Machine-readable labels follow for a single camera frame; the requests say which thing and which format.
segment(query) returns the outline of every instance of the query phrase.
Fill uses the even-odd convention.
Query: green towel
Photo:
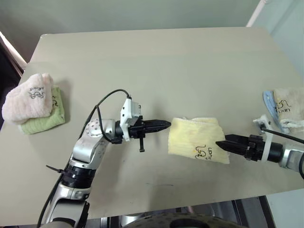
[[[48,117],[30,118],[28,121],[20,125],[20,129],[24,134],[34,134],[46,131],[52,127],[66,122],[65,110],[62,105],[60,88],[55,86],[52,88],[53,109]]]

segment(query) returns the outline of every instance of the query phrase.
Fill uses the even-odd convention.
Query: stack of towels
[[[263,93],[264,103],[284,133],[304,130],[304,88],[284,88]]]
[[[34,134],[65,123],[60,89],[48,73],[34,74],[11,90],[2,107],[3,119]]]

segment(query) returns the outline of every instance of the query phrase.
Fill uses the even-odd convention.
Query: pink towel
[[[3,119],[22,124],[29,118],[46,117],[52,111],[53,79],[48,73],[34,74],[12,89],[2,107]]]

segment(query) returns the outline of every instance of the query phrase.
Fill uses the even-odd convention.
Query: beige table
[[[67,123],[35,135],[0,132],[0,225],[37,222],[92,107],[124,88],[144,119],[216,117],[225,133],[257,133],[264,90],[302,86],[286,56],[257,28],[194,28],[43,35],[21,82],[49,72]],[[102,106],[119,118],[124,95]],[[298,173],[231,155],[230,165],[167,154],[169,129],[111,145],[95,176],[90,218],[168,209],[303,188]]]

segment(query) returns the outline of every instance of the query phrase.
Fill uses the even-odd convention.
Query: yellow towel
[[[228,152],[215,142],[225,140],[216,118],[174,118],[169,133],[169,154],[229,164]]]

